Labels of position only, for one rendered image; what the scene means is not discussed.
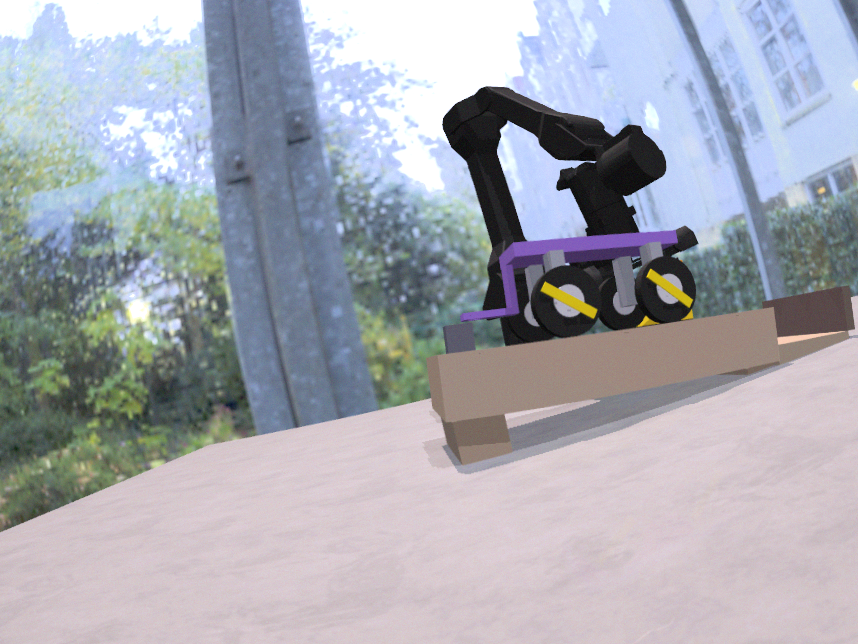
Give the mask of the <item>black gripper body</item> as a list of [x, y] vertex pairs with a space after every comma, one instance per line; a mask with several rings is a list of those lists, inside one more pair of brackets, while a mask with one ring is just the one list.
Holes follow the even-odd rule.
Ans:
[[[640, 231], [637, 227], [635, 220], [633, 219], [633, 215], [635, 215], [635, 213], [636, 211], [634, 209], [634, 206], [632, 205], [628, 207], [626, 200], [613, 203], [612, 205], [608, 205], [603, 209], [599, 209], [595, 213], [591, 213], [589, 216], [584, 218], [587, 225], [587, 229], [585, 228], [585, 231], [588, 236], [638, 233]], [[679, 229], [675, 230], [678, 243], [672, 245], [671, 247], [669, 246], [663, 249], [663, 256], [671, 256], [678, 252], [683, 252], [684, 250], [687, 250], [688, 248], [692, 248], [694, 245], [699, 244], [698, 240], [694, 235], [694, 231], [689, 229], [687, 226], [682, 226]], [[614, 259], [602, 260], [604, 267], [599, 269], [597, 269], [593, 265], [589, 268], [583, 269], [594, 278], [598, 288], [603, 281], [614, 276], [612, 264], [612, 261]], [[633, 260], [631, 257], [633, 269], [642, 266], [642, 260], [640, 259], [641, 257], [638, 257], [637, 259]]]

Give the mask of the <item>purple wheeled trolley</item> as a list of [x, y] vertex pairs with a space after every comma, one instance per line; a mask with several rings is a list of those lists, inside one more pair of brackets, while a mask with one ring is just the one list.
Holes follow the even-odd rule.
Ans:
[[[463, 313], [461, 322], [506, 317], [517, 338], [536, 343], [584, 334], [598, 318], [611, 330], [634, 329], [645, 316], [679, 321], [693, 308], [696, 286], [682, 261], [663, 256], [676, 243], [676, 230], [512, 243], [499, 257], [506, 308]], [[643, 267], [635, 279], [636, 256]], [[614, 276], [599, 288], [585, 270], [566, 265], [608, 259]], [[516, 291], [513, 269], [523, 267], [527, 286]]]

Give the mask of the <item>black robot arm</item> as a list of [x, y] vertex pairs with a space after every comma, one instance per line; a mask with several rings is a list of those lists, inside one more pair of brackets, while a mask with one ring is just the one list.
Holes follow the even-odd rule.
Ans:
[[557, 112], [509, 87], [484, 86], [454, 104], [442, 128], [467, 163], [492, 244], [483, 311], [506, 308], [499, 257], [512, 243], [527, 241], [497, 154], [508, 121], [533, 133], [555, 159], [588, 161], [561, 169], [556, 185], [557, 191], [571, 190], [584, 218], [625, 200], [667, 169], [663, 151], [638, 125], [613, 136], [597, 119]]

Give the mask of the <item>tan wooden ramp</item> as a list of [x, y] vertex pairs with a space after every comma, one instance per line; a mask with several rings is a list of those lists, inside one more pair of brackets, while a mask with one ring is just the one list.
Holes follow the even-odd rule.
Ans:
[[468, 465], [513, 452], [504, 414], [711, 375], [749, 375], [849, 339], [849, 285], [762, 301], [763, 309], [476, 350], [473, 322], [443, 327], [426, 358], [432, 409]]

